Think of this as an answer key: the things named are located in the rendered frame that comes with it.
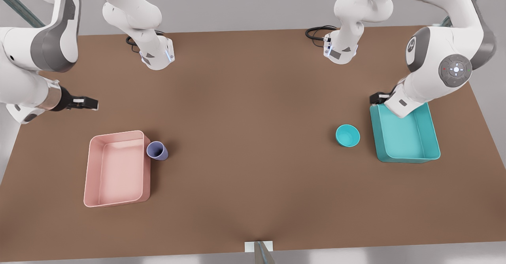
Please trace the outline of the lavender cup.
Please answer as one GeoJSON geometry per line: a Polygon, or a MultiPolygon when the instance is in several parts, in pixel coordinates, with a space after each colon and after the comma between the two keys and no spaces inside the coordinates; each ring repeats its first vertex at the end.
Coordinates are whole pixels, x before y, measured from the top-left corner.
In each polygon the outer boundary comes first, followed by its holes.
{"type": "Polygon", "coordinates": [[[166,160],[168,159],[169,156],[167,148],[164,146],[163,143],[159,141],[153,141],[150,144],[148,144],[148,146],[146,147],[146,154],[150,158],[159,161],[166,160]]]}

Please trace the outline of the teal rectangular box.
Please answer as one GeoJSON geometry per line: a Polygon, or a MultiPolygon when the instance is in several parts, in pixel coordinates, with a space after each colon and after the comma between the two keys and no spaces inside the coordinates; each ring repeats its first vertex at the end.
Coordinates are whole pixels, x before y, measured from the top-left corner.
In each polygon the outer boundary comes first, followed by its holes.
{"type": "Polygon", "coordinates": [[[441,156],[428,103],[404,118],[383,104],[369,108],[376,154],[382,162],[425,163],[441,156]]]}

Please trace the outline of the teal bowl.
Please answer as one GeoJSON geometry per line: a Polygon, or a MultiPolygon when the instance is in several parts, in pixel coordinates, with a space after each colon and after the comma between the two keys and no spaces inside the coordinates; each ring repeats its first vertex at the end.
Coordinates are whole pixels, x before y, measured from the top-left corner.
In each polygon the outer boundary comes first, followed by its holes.
{"type": "Polygon", "coordinates": [[[349,124],[343,124],[337,128],[335,138],[338,144],[343,147],[354,147],[360,142],[361,136],[356,127],[349,124]]]}

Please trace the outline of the pink rectangular box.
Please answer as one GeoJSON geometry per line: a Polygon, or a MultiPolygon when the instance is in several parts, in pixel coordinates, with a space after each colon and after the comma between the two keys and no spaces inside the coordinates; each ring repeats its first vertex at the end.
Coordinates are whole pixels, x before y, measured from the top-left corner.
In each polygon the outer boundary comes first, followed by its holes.
{"type": "Polygon", "coordinates": [[[149,143],[140,130],[94,136],[87,158],[84,205],[109,207],[147,201],[151,194],[149,143]]]}

